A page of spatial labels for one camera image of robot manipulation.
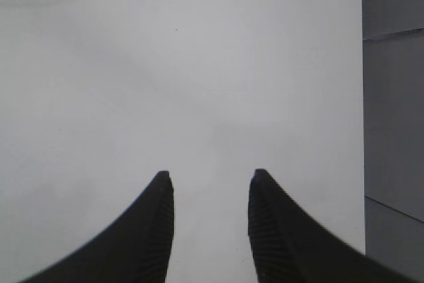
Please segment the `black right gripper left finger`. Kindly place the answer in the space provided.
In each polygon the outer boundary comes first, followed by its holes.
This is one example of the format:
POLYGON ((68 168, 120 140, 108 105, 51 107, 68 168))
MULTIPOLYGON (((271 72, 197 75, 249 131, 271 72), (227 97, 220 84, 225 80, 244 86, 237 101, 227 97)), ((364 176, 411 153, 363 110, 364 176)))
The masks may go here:
POLYGON ((174 227, 174 188, 169 172, 160 171, 110 226, 26 281, 165 282, 174 227))

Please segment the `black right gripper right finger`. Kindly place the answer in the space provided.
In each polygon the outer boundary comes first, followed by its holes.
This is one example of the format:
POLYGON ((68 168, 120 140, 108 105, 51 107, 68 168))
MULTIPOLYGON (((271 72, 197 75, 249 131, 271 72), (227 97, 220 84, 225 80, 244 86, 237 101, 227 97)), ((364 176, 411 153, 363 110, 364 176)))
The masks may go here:
POLYGON ((250 181, 248 237, 259 282, 412 281, 333 235, 262 168, 250 181))

